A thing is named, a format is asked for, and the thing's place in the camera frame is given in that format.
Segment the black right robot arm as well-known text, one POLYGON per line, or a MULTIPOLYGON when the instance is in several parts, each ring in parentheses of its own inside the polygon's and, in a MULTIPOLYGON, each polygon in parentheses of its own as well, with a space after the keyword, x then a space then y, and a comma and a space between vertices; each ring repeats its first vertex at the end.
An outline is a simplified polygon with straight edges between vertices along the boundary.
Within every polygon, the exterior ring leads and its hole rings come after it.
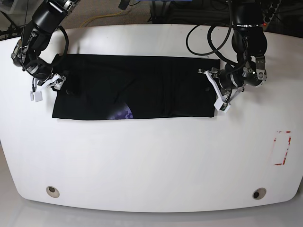
POLYGON ((66 56, 69 47, 69 38, 61 23, 78 3, 78 0, 44 0, 23 28, 21 39, 11 58, 14 65, 28 72, 39 86, 46 85, 59 91, 66 80, 65 75, 55 73, 53 69, 66 56), (40 58, 40 54, 47 48, 57 29, 61 30, 65 39, 63 55, 52 63, 47 63, 40 58))

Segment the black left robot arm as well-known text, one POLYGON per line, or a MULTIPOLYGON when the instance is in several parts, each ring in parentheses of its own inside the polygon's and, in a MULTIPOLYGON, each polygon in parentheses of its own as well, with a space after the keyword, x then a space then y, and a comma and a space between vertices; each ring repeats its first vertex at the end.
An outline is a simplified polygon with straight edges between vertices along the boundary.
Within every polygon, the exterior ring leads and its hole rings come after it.
POLYGON ((225 58, 220 49, 213 45, 211 34, 216 26, 212 25, 207 33, 208 44, 226 65, 222 70, 212 68, 210 71, 204 71, 217 94, 214 103, 216 110, 225 112, 230 108, 231 101, 244 91, 246 85, 259 87, 267 80, 267 39, 261 26, 261 3, 257 0, 230 0, 228 8, 228 35, 232 35, 232 48, 237 54, 237 61, 225 58))

